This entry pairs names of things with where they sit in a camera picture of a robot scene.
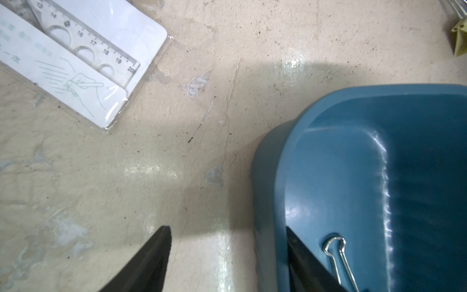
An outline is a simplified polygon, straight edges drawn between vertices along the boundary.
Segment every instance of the concrete floor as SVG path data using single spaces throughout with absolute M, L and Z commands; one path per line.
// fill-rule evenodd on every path
M 344 87 L 467 85 L 446 0 L 134 5 L 174 41 L 108 135 L 0 67 L 0 291 L 97 291 L 163 224 L 165 291 L 255 291 L 268 131 Z

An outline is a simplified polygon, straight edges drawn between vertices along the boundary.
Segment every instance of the wire handle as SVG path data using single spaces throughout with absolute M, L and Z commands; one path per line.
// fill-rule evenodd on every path
M 350 270 L 349 263 L 347 262 L 346 254 L 345 254 L 345 248 L 346 248 L 346 240 L 342 236 L 331 236 L 329 237 L 323 244 L 323 252 L 331 258 L 331 265 L 333 267 L 333 272 L 334 276 L 337 279 L 337 282 L 340 284 L 340 277 L 339 277 L 339 271 L 337 269 L 337 263 L 336 263 L 336 258 L 333 256 L 332 253 L 329 252 L 329 246 L 331 243 L 335 240 L 339 240 L 339 255 L 340 258 L 344 264 L 344 267 L 346 269 L 347 275 L 349 277 L 350 283 L 352 284 L 355 292 L 359 292 L 357 283 L 355 282 L 354 275 L 352 274 L 352 271 Z

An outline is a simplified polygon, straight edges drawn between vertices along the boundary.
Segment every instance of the blue plastic container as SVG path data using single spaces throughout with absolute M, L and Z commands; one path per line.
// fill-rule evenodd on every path
M 273 129 L 251 175 L 259 291 L 290 290 L 286 225 L 329 271 L 322 242 L 344 236 L 360 291 L 466 291 L 466 97 L 460 85 L 349 88 Z

